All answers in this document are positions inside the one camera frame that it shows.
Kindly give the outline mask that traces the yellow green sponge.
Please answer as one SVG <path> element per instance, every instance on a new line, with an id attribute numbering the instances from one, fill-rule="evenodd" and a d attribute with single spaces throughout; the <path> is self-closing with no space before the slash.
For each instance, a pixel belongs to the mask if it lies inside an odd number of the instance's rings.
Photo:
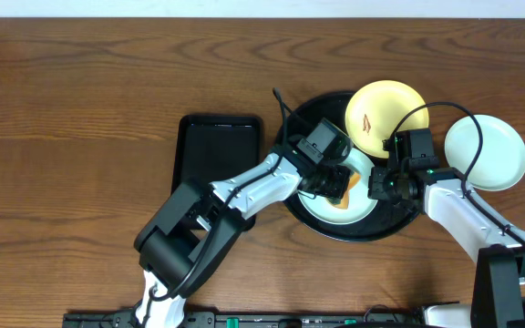
<path id="1" fill-rule="evenodd" d="M 340 200 L 330 199 L 329 202 L 337 209 L 347 210 L 350 203 L 350 192 L 360 179 L 361 175 L 357 171 L 354 171 L 349 178 L 343 197 Z"/>

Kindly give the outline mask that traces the black round tray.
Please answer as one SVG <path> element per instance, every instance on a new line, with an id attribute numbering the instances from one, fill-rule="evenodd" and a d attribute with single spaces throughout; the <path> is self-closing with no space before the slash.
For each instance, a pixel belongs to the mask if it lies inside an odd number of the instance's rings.
<path id="1" fill-rule="evenodd" d="M 306 101 L 288 118 L 288 135 L 306 136 L 323 118 L 346 131 L 345 109 L 353 94 L 350 90 L 334 91 Z M 317 219 L 304 207 L 303 201 L 304 198 L 295 194 L 283 204 L 296 219 L 311 230 L 339 241 L 381 240 L 400 232 L 418 216 L 418 211 L 405 203 L 393 205 L 380 201 L 364 219 L 336 225 Z"/>

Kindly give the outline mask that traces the yellow plate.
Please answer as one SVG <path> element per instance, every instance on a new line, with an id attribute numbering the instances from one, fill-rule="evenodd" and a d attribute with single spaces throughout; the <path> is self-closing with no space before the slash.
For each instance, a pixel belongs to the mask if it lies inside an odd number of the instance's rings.
<path id="1" fill-rule="evenodd" d="M 383 141 L 411 110 L 425 105 L 415 89 L 394 80 L 379 80 L 360 88 L 345 110 L 349 138 L 369 156 L 387 159 Z"/>

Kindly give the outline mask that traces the mint plate with red stain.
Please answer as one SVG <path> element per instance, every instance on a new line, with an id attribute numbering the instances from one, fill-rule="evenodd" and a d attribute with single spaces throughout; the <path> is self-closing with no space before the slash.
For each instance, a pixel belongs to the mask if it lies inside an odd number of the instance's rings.
<path id="1" fill-rule="evenodd" d="M 501 191 L 513 187 L 525 174 L 525 143 L 507 122 L 476 115 L 483 137 L 479 158 L 468 176 L 476 189 Z M 448 165 L 464 173 L 479 146 L 479 134 L 471 118 L 462 118 L 448 131 L 444 150 Z"/>

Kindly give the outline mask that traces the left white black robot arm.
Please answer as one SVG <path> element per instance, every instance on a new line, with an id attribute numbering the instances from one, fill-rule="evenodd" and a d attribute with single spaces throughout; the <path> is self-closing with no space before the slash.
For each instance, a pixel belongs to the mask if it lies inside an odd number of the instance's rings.
<path id="1" fill-rule="evenodd" d="M 246 231 L 252 216 L 298 190 L 342 198 L 349 180 L 346 146 L 330 158 L 277 145 L 256 167 L 208 184 L 183 182 L 134 241 L 145 291 L 134 317 L 139 327 L 177 327 L 184 304 L 210 279 Z"/>

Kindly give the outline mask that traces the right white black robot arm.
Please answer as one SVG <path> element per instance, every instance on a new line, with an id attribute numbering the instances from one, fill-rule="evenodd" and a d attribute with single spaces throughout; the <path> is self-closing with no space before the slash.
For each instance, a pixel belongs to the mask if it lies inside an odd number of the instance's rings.
<path id="1" fill-rule="evenodd" d="M 430 327 L 525 327 L 525 231 L 509 223 L 455 169 L 374 167 L 368 196 L 411 205 L 441 225 L 476 265 L 470 304 L 422 310 Z"/>

